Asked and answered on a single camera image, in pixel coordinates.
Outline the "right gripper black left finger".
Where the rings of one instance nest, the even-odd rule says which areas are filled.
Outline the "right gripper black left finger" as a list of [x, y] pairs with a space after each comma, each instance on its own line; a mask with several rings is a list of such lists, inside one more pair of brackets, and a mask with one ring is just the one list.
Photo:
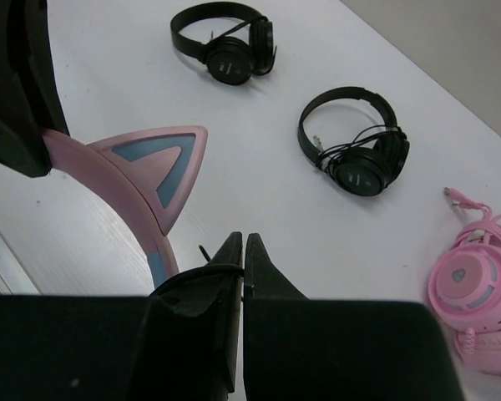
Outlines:
[[243, 238], [147, 297], [0, 296], [0, 400], [225, 400]]

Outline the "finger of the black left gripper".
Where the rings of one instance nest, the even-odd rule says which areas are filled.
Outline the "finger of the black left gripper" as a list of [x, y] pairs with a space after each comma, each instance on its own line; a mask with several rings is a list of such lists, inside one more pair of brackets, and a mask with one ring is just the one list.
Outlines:
[[0, 164], [28, 177], [52, 168], [43, 131], [67, 134], [45, 1], [0, 1]]

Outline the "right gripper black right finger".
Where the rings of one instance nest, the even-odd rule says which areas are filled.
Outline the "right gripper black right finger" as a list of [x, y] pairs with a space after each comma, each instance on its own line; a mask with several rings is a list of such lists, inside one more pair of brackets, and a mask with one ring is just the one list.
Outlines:
[[416, 302], [316, 300], [248, 236], [244, 386], [249, 400], [460, 400], [443, 332]]

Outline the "blue pink cat-ear headphones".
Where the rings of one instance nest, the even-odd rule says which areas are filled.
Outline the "blue pink cat-ear headphones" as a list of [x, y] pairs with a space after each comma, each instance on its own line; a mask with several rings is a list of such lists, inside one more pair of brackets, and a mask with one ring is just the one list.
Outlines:
[[83, 144], [49, 130], [49, 175], [0, 166], [0, 232], [46, 292], [142, 292], [178, 271], [168, 235], [195, 184], [208, 133], [189, 125]]

